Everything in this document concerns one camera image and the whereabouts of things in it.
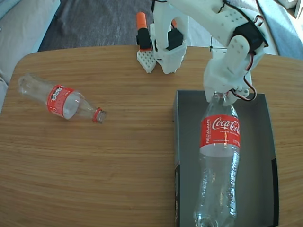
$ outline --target upright bottle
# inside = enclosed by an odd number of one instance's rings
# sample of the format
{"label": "upright bottle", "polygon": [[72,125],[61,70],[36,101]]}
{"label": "upright bottle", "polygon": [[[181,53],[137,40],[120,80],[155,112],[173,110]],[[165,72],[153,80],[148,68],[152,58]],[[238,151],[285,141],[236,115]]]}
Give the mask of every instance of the upright bottle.
{"label": "upright bottle", "polygon": [[201,183],[194,221],[197,227],[233,227],[239,164],[240,124],[226,95],[215,93],[201,121]]}
{"label": "upright bottle", "polygon": [[67,120],[77,118],[91,119],[102,123],[106,112],[92,106],[78,91],[45,81],[31,73],[20,77],[19,92],[47,107],[48,111]]}

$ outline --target orange cap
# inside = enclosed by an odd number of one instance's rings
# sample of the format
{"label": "orange cap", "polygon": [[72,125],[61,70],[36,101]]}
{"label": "orange cap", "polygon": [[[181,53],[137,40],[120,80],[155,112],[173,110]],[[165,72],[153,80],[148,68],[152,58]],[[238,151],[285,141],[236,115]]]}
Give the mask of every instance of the orange cap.
{"label": "orange cap", "polygon": [[173,19],[171,23],[172,23],[172,25],[173,25],[175,28],[177,28],[178,25],[177,25],[177,22],[176,22],[175,19]]}
{"label": "orange cap", "polygon": [[147,28],[146,17],[145,17],[145,14],[142,13],[142,12],[137,13],[137,29],[138,29],[138,31],[141,28]]}

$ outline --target gray carpet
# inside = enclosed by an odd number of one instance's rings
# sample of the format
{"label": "gray carpet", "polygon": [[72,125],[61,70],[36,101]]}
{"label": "gray carpet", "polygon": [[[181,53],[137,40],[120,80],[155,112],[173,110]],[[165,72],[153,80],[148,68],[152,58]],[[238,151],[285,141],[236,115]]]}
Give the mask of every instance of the gray carpet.
{"label": "gray carpet", "polygon": [[150,0],[61,0],[39,51],[136,44],[136,14],[153,22]]}

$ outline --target empty plastic bottle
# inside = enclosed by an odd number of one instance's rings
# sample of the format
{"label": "empty plastic bottle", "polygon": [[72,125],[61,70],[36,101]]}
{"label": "empty plastic bottle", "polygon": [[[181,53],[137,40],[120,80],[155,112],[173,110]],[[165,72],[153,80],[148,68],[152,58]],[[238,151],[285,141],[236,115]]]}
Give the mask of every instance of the empty plastic bottle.
{"label": "empty plastic bottle", "polygon": [[194,211],[197,227],[232,227],[236,219],[235,183],[240,124],[225,94],[215,93],[201,121],[201,183]]}
{"label": "empty plastic bottle", "polygon": [[106,112],[92,106],[80,92],[72,88],[56,85],[32,73],[20,77],[18,85],[24,97],[46,106],[50,112],[67,120],[83,118],[98,123],[104,121]]}

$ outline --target red bottle label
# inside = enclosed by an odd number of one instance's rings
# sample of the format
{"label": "red bottle label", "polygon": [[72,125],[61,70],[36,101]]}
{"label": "red bottle label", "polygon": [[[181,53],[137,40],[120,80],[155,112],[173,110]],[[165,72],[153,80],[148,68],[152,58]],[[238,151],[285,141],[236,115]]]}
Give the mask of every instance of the red bottle label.
{"label": "red bottle label", "polygon": [[240,124],[238,118],[214,115],[201,121],[200,147],[212,143],[228,143],[240,147]]}
{"label": "red bottle label", "polygon": [[51,93],[48,95],[47,108],[49,112],[52,112],[60,117],[63,116],[63,107],[67,97],[73,92],[74,89],[64,87],[62,85],[56,85],[53,87]]}

